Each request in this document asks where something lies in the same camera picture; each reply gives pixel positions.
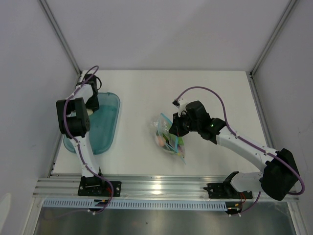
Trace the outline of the clear zip top bag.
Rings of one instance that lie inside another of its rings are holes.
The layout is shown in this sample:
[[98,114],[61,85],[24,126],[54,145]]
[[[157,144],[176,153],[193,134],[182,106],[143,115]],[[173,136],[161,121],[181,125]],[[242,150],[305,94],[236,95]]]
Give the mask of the clear zip top bag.
[[149,126],[150,134],[159,148],[186,164],[184,140],[182,137],[169,133],[172,124],[172,121],[164,113],[160,113],[159,116],[154,117]]

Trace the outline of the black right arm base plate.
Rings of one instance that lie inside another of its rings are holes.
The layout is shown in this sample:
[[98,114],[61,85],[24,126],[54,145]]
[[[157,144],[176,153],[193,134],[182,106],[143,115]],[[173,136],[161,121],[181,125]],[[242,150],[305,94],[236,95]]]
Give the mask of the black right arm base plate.
[[204,188],[210,199],[252,199],[252,192],[236,191],[231,185],[224,183],[208,183]]

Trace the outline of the green cucumber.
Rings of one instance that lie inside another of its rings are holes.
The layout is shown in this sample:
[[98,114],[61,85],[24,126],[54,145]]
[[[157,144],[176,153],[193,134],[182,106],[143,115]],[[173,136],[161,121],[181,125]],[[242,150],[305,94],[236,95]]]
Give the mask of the green cucumber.
[[184,141],[182,137],[177,137],[173,134],[166,134],[165,135],[167,138],[167,145],[170,146],[171,149],[174,151],[178,151],[180,148],[184,147]]

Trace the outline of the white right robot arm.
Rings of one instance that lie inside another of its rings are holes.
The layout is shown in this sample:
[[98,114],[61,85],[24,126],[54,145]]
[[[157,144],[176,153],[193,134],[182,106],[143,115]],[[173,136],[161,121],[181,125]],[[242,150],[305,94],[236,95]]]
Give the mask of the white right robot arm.
[[258,169],[252,173],[231,173],[224,180],[226,196],[232,198],[243,191],[260,191],[281,201],[292,194],[291,189],[300,175],[289,150],[283,148],[278,151],[240,136],[228,127],[225,120],[211,118],[200,101],[187,102],[180,98],[173,104],[178,112],[173,114],[170,134],[183,137],[196,132],[204,140],[235,152]]

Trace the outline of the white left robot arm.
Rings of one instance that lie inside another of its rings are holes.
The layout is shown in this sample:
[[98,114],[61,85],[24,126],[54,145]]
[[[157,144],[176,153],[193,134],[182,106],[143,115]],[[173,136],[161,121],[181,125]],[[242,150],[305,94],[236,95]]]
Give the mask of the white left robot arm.
[[99,109],[97,77],[86,74],[76,84],[76,89],[67,99],[56,101],[58,125],[61,133],[69,138],[79,158],[82,176],[96,177],[100,174],[100,166],[95,160],[89,132],[91,121],[89,113]]

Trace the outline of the white garlic bulb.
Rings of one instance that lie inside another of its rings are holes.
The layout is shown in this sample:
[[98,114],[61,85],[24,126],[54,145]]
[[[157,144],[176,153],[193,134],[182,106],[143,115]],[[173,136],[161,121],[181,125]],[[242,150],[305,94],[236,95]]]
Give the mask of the white garlic bulb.
[[93,114],[93,110],[87,109],[87,113],[89,116],[91,116]]

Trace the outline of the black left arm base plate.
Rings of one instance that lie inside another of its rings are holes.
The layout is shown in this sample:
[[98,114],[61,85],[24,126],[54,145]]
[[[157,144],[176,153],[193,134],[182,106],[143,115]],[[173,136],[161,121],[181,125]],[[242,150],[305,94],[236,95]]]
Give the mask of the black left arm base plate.
[[78,188],[78,196],[90,196],[90,197],[109,197],[113,193],[113,197],[119,197],[122,189],[121,181],[111,181],[112,188],[107,182],[80,182]]

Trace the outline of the pink egg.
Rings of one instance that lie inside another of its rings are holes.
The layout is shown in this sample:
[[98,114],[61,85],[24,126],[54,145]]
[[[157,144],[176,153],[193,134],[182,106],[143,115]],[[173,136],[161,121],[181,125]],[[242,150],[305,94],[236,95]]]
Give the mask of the pink egg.
[[163,137],[157,136],[157,141],[159,146],[164,146],[166,141]]

